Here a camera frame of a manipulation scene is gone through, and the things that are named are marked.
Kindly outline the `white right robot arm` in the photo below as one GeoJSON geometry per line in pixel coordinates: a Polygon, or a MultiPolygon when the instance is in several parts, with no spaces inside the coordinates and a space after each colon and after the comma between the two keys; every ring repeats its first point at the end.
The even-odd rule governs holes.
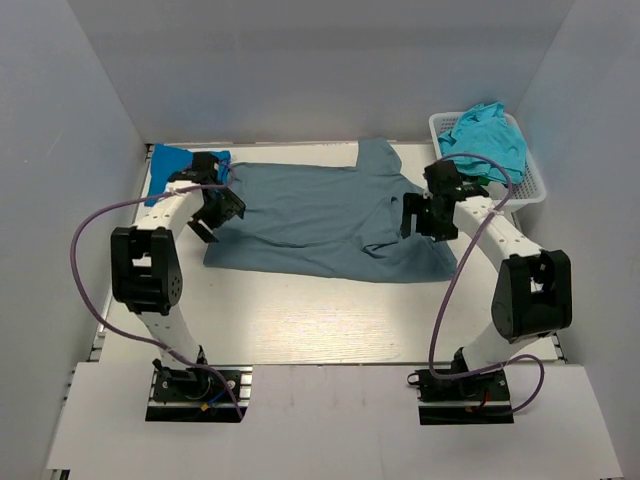
{"type": "Polygon", "coordinates": [[[571,261],[562,250],[546,250],[502,214],[481,186],[462,180],[452,157],[424,170],[427,191],[403,197],[401,235],[416,232],[433,241],[470,236],[497,272],[491,323],[462,347],[452,371],[431,374],[457,381],[488,374],[522,358],[522,349],[568,328],[573,320],[571,261]]]}

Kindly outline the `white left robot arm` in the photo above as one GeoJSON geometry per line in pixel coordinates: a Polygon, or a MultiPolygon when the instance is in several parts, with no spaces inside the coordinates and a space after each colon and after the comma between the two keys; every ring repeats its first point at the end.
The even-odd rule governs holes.
{"type": "Polygon", "coordinates": [[[245,204],[229,188],[231,179],[229,160],[196,152],[186,168],[169,176],[146,213],[111,234],[114,299],[145,325],[165,369],[180,372],[206,363],[179,307],[184,280],[176,240],[188,228],[203,243],[215,243],[216,229],[244,217],[245,204]]]}

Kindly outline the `grey-blue t shirt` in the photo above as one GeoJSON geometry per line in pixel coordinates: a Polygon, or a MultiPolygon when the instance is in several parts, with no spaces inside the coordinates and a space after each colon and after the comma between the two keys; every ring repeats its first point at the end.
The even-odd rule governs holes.
{"type": "Polygon", "coordinates": [[[239,163],[242,218],[217,231],[205,266],[377,283],[449,280],[444,242],[400,234],[403,196],[420,193],[384,139],[362,140],[350,167],[239,163]]]}

